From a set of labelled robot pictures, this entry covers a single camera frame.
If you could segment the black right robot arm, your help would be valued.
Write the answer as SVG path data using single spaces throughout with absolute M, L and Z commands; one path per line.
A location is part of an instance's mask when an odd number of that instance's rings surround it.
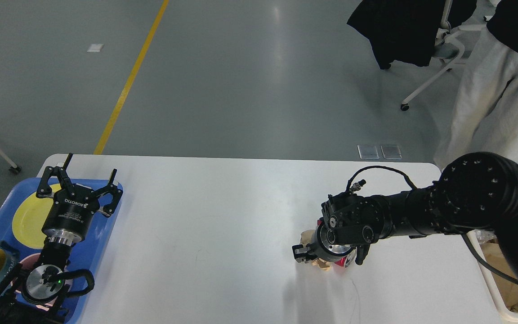
M 515 277 L 501 273 L 480 256 L 477 261 L 518 284 L 516 162 L 495 153 L 468 153 L 446 166 L 431 186 L 420 189 L 409 176 L 403 178 L 409 191 L 362 197 L 357 191 L 365 180 L 356 182 L 352 176 L 345 191 L 329 195 L 322 204 L 322 217 L 308 242 L 293 246 L 296 262 L 337 263 L 354 252 L 354 263 L 361 265 L 378 240 L 431 234 L 460 234 L 475 254 L 467 233 L 488 230 L 495 234 Z

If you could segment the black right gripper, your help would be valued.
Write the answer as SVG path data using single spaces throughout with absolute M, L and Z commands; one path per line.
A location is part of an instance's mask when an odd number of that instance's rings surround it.
M 333 245 L 327 240 L 327 228 L 318 225 L 311 236 L 311 244 L 292 246 L 293 257 L 297 263 L 312 263 L 318 259 L 331 263 L 351 263 L 356 255 L 355 247 Z

